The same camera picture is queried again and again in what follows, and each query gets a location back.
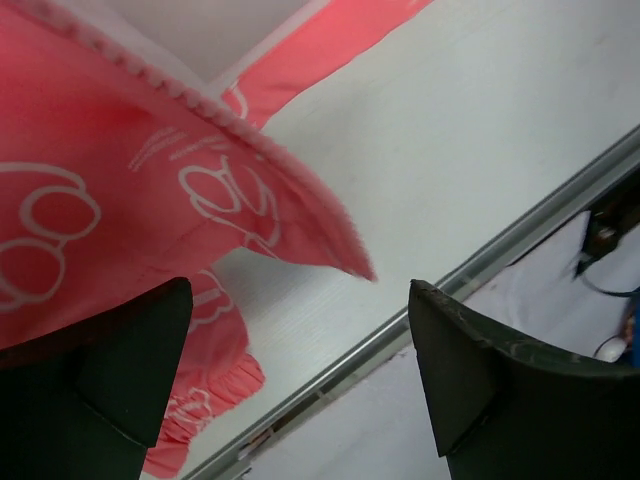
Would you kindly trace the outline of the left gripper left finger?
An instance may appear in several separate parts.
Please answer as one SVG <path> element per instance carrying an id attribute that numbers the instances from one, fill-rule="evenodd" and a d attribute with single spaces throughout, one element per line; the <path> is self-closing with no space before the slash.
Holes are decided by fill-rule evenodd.
<path id="1" fill-rule="evenodd" d="M 193 308 L 174 278 L 1 352 L 4 479 L 137 479 L 156 445 Z"/>

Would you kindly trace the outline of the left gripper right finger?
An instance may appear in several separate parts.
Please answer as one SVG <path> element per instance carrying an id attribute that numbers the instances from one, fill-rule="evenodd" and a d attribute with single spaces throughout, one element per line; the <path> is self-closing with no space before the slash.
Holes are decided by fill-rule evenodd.
<path id="1" fill-rule="evenodd" d="M 635 479 L 639 372 L 528 336 L 415 280 L 408 314 L 454 479 Z"/>

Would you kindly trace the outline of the pink patterned jacket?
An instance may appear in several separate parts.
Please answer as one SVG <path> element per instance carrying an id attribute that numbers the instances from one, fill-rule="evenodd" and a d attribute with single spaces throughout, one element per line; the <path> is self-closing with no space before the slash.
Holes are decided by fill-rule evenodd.
<path id="1" fill-rule="evenodd" d="M 216 261 L 245 248 L 375 279 L 341 201 L 262 129 L 423 8 L 313 6 L 213 96 L 102 1 L 2 3 L 1 344 L 187 278 L 189 330 L 146 473 L 175 478 L 193 439 L 265 382 Z"/>

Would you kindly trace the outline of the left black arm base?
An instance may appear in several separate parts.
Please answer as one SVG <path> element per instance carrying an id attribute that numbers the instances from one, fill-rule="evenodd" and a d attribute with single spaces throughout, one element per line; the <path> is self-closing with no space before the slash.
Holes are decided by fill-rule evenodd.
<path id="1" fill-rule="evenodd" d="M 588 221 L 574 277 L 605 296 L 624 299 L 637 297 L 638 287 L 630 291 L 604 290 L 587 279 L 586 271 L 614 252 L 623 238 L 639 225 L 639 168 L 636 167 L 609 187 L 588 207 L 587 213 Z"/>

